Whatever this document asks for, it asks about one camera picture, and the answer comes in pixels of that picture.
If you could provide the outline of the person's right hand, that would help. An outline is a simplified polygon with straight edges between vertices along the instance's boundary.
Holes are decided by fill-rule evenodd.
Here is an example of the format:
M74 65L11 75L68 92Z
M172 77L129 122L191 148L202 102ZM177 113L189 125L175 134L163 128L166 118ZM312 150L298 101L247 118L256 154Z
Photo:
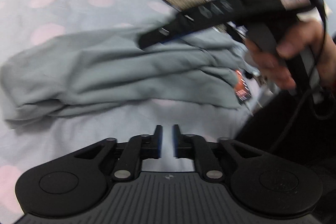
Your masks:
M289 70L280 65L275 55L262 52L249 39L245 40L245 45L263 76L273 81L282 90L295 88L295 81ZM307 46L310 46L315 54L323 49L317 64L321 85L335 88L335 43L328 34L324 34L320 23L312 20L294 25L277 46L277 53L282 59L291 59Z

